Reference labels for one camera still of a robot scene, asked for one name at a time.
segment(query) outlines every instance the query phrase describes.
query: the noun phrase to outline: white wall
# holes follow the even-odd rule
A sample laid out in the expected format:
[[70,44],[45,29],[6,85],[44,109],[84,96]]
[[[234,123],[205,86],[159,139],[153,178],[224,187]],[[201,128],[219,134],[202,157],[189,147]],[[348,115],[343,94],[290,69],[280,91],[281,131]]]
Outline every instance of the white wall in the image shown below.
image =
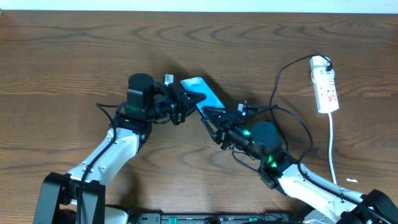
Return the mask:
[[3,10],[398,13],[398,0],[0,0]]

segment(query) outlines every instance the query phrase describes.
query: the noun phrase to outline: power strip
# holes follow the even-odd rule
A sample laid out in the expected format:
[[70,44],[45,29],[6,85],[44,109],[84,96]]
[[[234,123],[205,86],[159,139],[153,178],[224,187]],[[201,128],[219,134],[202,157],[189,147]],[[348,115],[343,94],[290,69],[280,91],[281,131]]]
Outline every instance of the power strip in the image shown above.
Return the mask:
[[327,71],[330,63],[321,56],[314,56],[310,60],[311,79],[315,89],[315,98],[319,113],[331,113],[338,106],[336,85],[334,81],[335,71]]

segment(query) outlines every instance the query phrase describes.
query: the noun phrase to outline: white power strip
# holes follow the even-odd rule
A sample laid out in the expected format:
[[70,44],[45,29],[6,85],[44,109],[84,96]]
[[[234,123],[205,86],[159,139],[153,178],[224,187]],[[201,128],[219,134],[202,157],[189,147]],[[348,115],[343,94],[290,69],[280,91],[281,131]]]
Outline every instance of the white power strip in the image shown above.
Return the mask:
[[319,113],[331,113],[339,108],[335,86],[335,71],[327,71],[330,65],[321,56],[314,56],[310,60],[311,79],[315,89],[315,98]]
[[330,59],[321,56],[314,56],[310,60],[311,65],[311,79],[313,82],[313,87],[315,89],[315,98],[317,99],[317,106],[319,113],[327,113],[329,115],[329,125],[330,125],[330,138],[329,138],[329,166],[331,178],[334,184],[337,184],[335,168],[333,167],[332,159],[332,144],[333,144],[333,120],[331,117],[331,112],[336,111],[338,106],[337,92],[335,86],[335,71],[331,69],[327,71],[330,65]]

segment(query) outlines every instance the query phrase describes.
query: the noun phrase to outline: wooden table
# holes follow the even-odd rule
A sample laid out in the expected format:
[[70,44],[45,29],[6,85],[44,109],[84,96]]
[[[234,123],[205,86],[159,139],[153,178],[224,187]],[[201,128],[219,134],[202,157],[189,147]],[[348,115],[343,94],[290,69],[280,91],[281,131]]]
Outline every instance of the wooden table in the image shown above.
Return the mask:
[[[267,105],[277,72],[314,53],[330,57],[336,71],[338,182],[379,189],[398,203],[397,16],[6,11],[0,46],[1,223],[31,223],[44,177],[66,173],[102,141],[109,121],[95,103],[124,101],[131,74],[202,76],[226,106]],[[328,116],[317,112],[309,74],[308,61],[287,69],[274,102],[307,123],[315,148],[304,163],[330,179]],[[308,147],[305,131],[288,115],[276,116],[298,157]],[[303,205],[233,161],[196,112],[180,126],[154,126],[106,202],[165,213]]]

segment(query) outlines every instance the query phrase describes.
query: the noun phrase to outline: white cable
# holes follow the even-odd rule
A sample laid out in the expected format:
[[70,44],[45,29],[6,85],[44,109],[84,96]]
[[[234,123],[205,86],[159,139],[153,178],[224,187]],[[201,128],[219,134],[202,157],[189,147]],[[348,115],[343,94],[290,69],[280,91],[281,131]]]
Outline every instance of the white cable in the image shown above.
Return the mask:
[[335,168],[333,167],[333,159],[332,159],[332,145],[333,145],[333,120],[331,118],[331,113],[328,113],[329,115],[329,126],[330,126],[330,137],[329,137],[329,166],[330,166],[330,173],[331,173],[331,179],[333,180],[334,184],[337,184],[336,180],[336,174],[335,174]]

